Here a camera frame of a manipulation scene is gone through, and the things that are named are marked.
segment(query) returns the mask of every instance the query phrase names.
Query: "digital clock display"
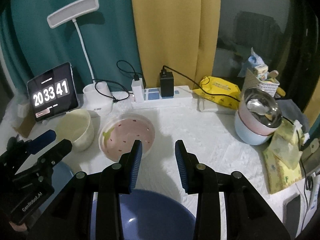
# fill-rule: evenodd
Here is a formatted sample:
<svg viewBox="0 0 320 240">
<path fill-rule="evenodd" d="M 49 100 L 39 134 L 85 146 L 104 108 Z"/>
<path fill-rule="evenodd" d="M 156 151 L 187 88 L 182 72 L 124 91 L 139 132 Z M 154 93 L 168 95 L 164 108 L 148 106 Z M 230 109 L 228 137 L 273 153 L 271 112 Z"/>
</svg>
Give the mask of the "digital clock display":
<svg viewBox="0 0 320 240">
<path fill-rule="evenodd" d="M 37 122 L 78 107 L 70 63 L 33 78 L 27 87 Z"/>
</svg>

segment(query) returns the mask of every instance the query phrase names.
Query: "white table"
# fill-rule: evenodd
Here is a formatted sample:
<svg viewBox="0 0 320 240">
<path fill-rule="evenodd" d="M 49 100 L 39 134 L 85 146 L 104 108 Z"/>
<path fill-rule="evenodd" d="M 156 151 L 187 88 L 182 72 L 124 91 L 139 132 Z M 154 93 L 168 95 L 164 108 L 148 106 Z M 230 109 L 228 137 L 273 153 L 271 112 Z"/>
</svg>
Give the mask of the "white table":
<svg viewBox="0 0 320 240">
<path fill-rule="evenodd" d="M 116 98 L 122 93 L 116 92 Z M 105 117 L 93 118 L 95 138 L 92 145 L 80 153 L 69 153 L 63 161 L 73 172 L 87 174 L 102 171 L 113 162 L 106 158 L 98 146 L 98 137 L 106 122 L 124 113 L 141 114 L 151 120 L 156 137 L 151 153 L 141 161 L 136 188 L 152 190 L 166 195 L 188 208 L 196 216 L 197 195 L 187 195 L 181 186 L 179 171 L 174 156 L 174 144 L 182 139 L 188 152 L 196 154 L 199 162 L 217 172 L 230 174 L 240 171 L 252 183 L 279 219 L 283 220 L 283 203 L 297 194 L 296 185 L 276 194 L 268 194 L 268 175 L 262 156 L 266 145 L 253 147 L 243 143 L 234 129 L 234 116 L 216 113 L 201 113 L 197 110 L 197 99 L 190 107 L 169 107 L 133 110 L 129 100 L 115 103 L 112 112 Z M 37 123 L 30 139 L 48 129 L 54 129 L 59 117 L 47 124 Z M 6 143 L 16 132 L 6 121 L 0 124 L 0 153 L 5 152 Z M 36 159 L 57 142 L 32 155 L 19 171 L 31 167 Z M 223 193 L 220 193 L 221 239 L 226 239 L 226 217 Z"/>
</svg>

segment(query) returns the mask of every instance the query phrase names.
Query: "metal screw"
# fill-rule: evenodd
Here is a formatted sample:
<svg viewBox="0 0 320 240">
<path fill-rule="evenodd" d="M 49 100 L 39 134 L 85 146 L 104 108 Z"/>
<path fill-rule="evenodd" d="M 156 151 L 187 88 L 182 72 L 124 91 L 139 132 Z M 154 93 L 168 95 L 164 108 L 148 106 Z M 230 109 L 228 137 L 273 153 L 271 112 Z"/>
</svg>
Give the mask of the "metal screw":
<svg viewBox="0 0 320 240">
<path fill-rule="evenodd" d="M 84 172 L 80 171 L 76 174 L 77 179 L 82 179 L 85 176 Z"/>
<path fill-rule="evenodd" d="M 120 163 L 114 163 L 114 164 L 112 165 L 112 168 L 113 168 L 114 170 L 119 170 L 119 169 L 121 168 L 121 164 L 120 164 Z"/>
<path fill-rule="evenodd" d="M 205 164 L 203 164 L 203 163 L 198 163 L 198 164 L 196 165 L 196 168 L 197 168 L 198 170 L 203 171 L 203 170 L 205 169 Z"/>
<path fill-rule="evenodd" d="M 235 171 L 235 172 L 233 173 L 233 176 L 234 176 L 236 179 L 239 179 L 239 178 L 242 177 L 242 174 L 241 174 L 241 172 L 239 172 L 239 171 Z"/>
</svg>

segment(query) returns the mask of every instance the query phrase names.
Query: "black power adapter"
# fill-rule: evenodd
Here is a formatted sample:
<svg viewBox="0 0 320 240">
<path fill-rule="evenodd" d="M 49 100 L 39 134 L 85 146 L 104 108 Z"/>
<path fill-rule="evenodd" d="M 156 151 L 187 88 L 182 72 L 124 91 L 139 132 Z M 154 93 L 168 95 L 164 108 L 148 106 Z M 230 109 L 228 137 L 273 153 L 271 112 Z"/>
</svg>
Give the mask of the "black power adapter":
<svg viewBox="0 0 320 240">
<path fill-rule="evenodd" d="M 164 66 L 160 72 L 160 89 L 161 96 L 165 97 L 173 97 L 174 93 L 174 80 L 172 72 L 167 71 Z"/>
</svg>

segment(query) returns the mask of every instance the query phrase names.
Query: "black cable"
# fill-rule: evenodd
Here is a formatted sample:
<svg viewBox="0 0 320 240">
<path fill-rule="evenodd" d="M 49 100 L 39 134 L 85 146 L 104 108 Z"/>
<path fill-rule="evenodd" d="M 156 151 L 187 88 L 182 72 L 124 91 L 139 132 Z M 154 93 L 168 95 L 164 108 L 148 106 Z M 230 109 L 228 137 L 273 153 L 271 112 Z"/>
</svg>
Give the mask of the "black cable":
<svg viewBox="0 0 320 240">
<path fill-rule="evenodd" d="M 127 64 L 132 68 L 133 72 L 131 72 L 131 71 L 126 71 L 126 70 L 120 68 L 119 65 L 118 65 L 119 62 L 127 63 Z M 118 68 L 120 71 L 122 71 L 122 72 L 124 72 L 124 73 L 134 74 L 134 75 L 138 75 L 138 74 L 141 75 L 141 77 L 142 77 L 142 82 L 143 82 L 143 86 L 144 86 L 144 87 L 147 86 L 143 74 L 142 74 L 142 73 L 139 73 L 139 72 L 136 72 L 135 69 L 134 69 L 134 67 L 133 67 L 128 61 L 123 60 L 123 59 L 118 60 L 117 63 L 116 63 L 116 66 L 117 66 L 117 68 Z"/>
<path fill-rule="evenodd" d="M 103 96 L 108 97 L 108 98 L 112 98 L 114 103 L 119 102 L 119 101 L 122 101 L 122 100 L 126 100 L 126 99 L 128 99 L 128 98 L 130 97 L 130 94 L 132 94 L 132 93 L 130 93 L 123 85 L 121 85 L 120 83 L 118 83 L 118 82 L 116 82 L 116 81 L 106 80 L 106 79 L 93 79 L 93 81 L 96 81 L 96 83 L 94 84 L 95 90 L 96 90 L 100 95 L 103 95 Z M 114 96 L 108 96 L 108 95 L 102 94 L 102 93 L 97 89 L 97 84 L 100 83 L 100 82 L 109 82 L 109 83 L 117 84 L 117 85 L 119 85 L 120 87 L 122 87 L 122 89 L 123 89 L 124 92 L 127 92 L 127 93 L 128 93 L 128 96 L 127 96 L 126 98 L 116 99 Z"/>
<path fill-rule="evenodd" d="M 194 80 L 192 80 L 192 79 L 189 78 L 188 76 L 186 76 L 186 75 L 180 73 L 179 71 L 174 70 L 173 68 L 170 68 L 170 67 L 168 67 L 168 66 L 163 66 L 162 69 L 164 69 L 164 68 L 168 68 L 168 69 L 174 71 L 175 73 L 178 73 L 179 75 L 181 75 L 181 76 L 185 77 L 186 79 L 190 80 L 193 84 L 197 85 L 197 86 L 198 86 L 204 93 L 206 93 L 207 95 L 210 95 L 210 96 L 225 96 L 225 97 L 232 98 L 232 99 L 236 100 L 237 102 L 240 102 L 239 99 L 234 98 L 233 96 L 230 96 L 230 95 L 226 95 L 226 94 L 211 94 L 211 93 L 208 93 L 208 92 L 204 91 L 204 89 L 203 89 L 197 82 L 195 82 Z"/>
<path fill-rule="evenodd" d="M 291 123 L 292 125 L 294 125 L 293 124 L 293 122 L 290 120 L 290 119 L 288 119 L 288 118 L 286 118 L 286 117 L 284 117 L 284 116 L 282 116 L 284 119 L 286 119 L 289 123 Z M 300 136 L 299 136 L 299 132 L 298 132 L 298 130 L 296 130 L 297 131 L 297 136 L 298 136 L 298 150 L 300 151 Z M 306 169 L 305 169 L 305 167 L 304 167 L 304 165 L 303 165 L 303 161 L 300 159 L 300 164 L 301 164 L 301 166 L 302 166 L 302 169 L 303 169 L 303 172 L 304 172 L 304 178 L 305 178 L 305 180 L 304 180 L 304 187 L 303 187 L 303 194 L 304 194 L 304 197 L 305 197 L 305 199 L 306 199 L 306 203 L 307 203 L 307 208 L 306 208 L 306 213 L 304 214 L 304 217 L 303 217 L 303 221 L 302 221 L 302 226 L 301 226 L 301 231 L 303 230 L 303 224 L 304 224 L 304 220 L 306 219 L 306 215 L 307 215 L 307 212 L 308 212 L 308 198 L 307 198 L 307 195 L 306 195 L 306 189 L 307 190 L 312 190 L 313 189 L 313 178 L 311 177 L 311 176 L 307 176 L 307 172 L 306 172 Z"/>
</svg>

